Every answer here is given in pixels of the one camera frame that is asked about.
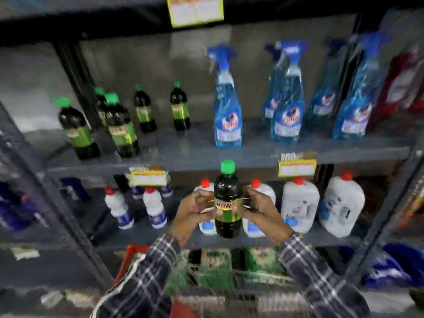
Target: forearm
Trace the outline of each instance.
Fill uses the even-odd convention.
[[[300,235],[285,243],[280,260],[314,310],[325,318],[365,318],[368,305],[359,292],[336,275]]]
[[[124,278],[100,299],[92,318],[148,318],[160,299],[173,268],[178,242],[169,234],[157,239],[143,260],[137,260]]]

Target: black bottle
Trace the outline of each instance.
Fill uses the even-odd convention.
[[[106,123],[121,157],[134,157],[140,152],[137,135],[128,111],[119,103],[115,93],[106,94]]]
[[[107,126],[106,124],[106,111],[107,111],[107,103],[105,98],[105,90],[100,87],[94,87],[94,92],[96,93],[97,104],[96,109],[99,117],[102,121],[103,126]]]
[[[227,239],[237,237],[242,227],[242,219],[230,209],[231,202],[243,204],[243,187],[234,171],[234,161],[222,161],[222,174],[214,186],[215,207],[224,211],[222,216],[215,219],[216,232]]]
[[[135,86],[134,106],[137,112],[140,128],[143,133],[150,133],[156,130],[156,122],[153,118],[149,96],[141,90],[140,85]]]
[[[188,114],[187,95],[180,86],[179,81],[174,81],[174,89],[171,91],[171,108],[175,129],[185,131],[190,128],[190,117]]]
[[[100,151],[91,136],[91,130],[85,121],[84,115],[69,106],[69,98],[56,99],[56,104],[61,108],[59,122],[71,141],[79,159],[92,159],[100,156]]]

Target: hand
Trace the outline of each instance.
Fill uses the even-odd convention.
[[[231,205],[231,210],[241,216],[251,220],[261,230],[268,239],[280,245],[282,241],[288,239],[294,230],[290,228],[284,219],[278,213],[274,203],[269,196],[258,192],[252,187],[244,187],[244,192],[250,200],[250,207],[257,212],[249,211],[248,208]]]
[[[196,226],[204,221],[217,217],[215,208],[206,213],[200,213],[205,208],[214,206],[212,192],[202,189],[191,193],[180,202],[177,215],[168,233],[178,240],[180,246],[185,246]]]

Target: white bottle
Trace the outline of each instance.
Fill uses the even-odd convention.
[[[195,187],[194,192],[196,192],[199,189],[204,189],[205,191],[213,192],[214,183],[210,183],[207,178],[202,178],[200,180],[200,186]],[[203,234],[205,235],[216,234],[215,220],[204,221],[202,223],[199,223],[199,228],[200,228],[200,231],[202,231]]]
[[[271,198],[272,203],[275,205],[276,197],[272,187],[270,187],[267,184],[261,183],[261,181],[258,178],[254,178],[250,186],[253,187],[255,190],[257,190],[258,192],[268,195]],[[264,237],[265,236],[265,234],[261,230],[259,230],[259,228],[256,225],[254,225],[252,221],[248,219],[243,219],[243,229],[246,232],[248,237]]]
[[[365,204],[364,191],[352,177],[352,172],[333,177],[318,210],[322,226],[338,238],[350,234]]]
[[[110,213],[118,220],[118,228],[129,229],[134,224],[134,219],[128,214],[128,205],[125,203],[125,198],[121,192],[115,192],[113,188],[108,185],[105,188],[106,197],[105,202]]]
[[[143,202],[146,206],[152,227],[155,229],[164,227],[167,218],[160,193],[154,187],[146,187],[143,195]]]
[[[317,187],[303,177],[295,177],[284,184],[281,216],[293,230],[306,233],[314,223],[318,203]]]
[[[174,190],[172,189],[171,176],[169,176],[169,172],[166,173],[166,185],[160,188],[160,192],[162,197],[167,198],[171,197]]]

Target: person's left hand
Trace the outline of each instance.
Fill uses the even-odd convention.
[[[214,206],[213,201],[213,193],[202,189],[182,199],[177,215],[168,231],[178,240],[180,246],[186,245],[188,238],[199,223],[215,219],[218,216],[215,208],[209,212],[200,213],[204,209]]]

